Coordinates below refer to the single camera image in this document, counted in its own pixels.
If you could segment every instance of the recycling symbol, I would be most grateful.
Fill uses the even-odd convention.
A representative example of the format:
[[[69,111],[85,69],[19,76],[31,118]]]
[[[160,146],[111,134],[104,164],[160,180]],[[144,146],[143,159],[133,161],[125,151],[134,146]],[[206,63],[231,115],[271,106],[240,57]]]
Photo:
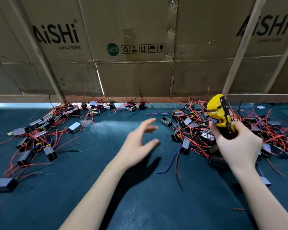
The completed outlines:
[[[124,53],[128,53],[128,48],[125,46],[125,47],[123,47],[123,52]]]

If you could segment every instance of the green circle logo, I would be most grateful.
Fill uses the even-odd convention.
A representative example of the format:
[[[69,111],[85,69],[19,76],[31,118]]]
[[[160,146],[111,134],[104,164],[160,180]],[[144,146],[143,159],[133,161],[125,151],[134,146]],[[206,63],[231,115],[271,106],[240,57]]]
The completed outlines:
[[[107,46],[108,53],[111,56],[117,56],[119,53],[119,47],[115,43],[109,43]]]

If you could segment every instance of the person's right hand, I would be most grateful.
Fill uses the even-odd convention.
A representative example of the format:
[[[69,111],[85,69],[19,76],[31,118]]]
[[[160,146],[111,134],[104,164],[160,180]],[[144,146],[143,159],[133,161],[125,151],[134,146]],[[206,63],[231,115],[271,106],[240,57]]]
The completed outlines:
[[[243,123],[232,122],[238,136],[234,139],[225,139],[219,132],[215,123],[209,122],[211,132],[214,134],[219,151],[232,172],[248,172],[255,168],[255,162],[262,146],[262,139],[253,134]]]

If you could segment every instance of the person's left hand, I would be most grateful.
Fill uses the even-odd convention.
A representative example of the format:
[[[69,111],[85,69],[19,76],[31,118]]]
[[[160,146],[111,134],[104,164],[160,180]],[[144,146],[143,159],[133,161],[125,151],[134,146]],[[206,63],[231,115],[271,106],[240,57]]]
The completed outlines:
[[[153,133],[154,130],[158,129],[157,126],[150,125],[155,120],[156,118],[152,118],[142,122],[137,129],[128,134],[121,150],[114,158],[123,169],[127,170],[131,166],[142,161],[142,159],[159,143],[158,139],[153,139],[147,144],[142,145],[143,134],[145,132]]]

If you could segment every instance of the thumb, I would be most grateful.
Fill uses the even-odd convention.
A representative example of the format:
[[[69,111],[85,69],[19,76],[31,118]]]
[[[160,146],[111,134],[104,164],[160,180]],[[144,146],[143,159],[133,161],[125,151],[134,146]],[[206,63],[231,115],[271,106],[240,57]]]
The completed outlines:
[[[152,141],[150,141],[147,144],[145,144],[144,146],[142,146],[144,153],[148,154],[154,147],[157,146],[158,143],[159,143],[158,139],[153,139]]]
[[[210,121],[209,122],[209,127],[210,127],[211,132],[214,135],[215,139],[218,140],[218,138],[220,137],[221,133],[220,133],[219,128],[217,127],[217,125],[215,123],[213,123],[212,121]]]

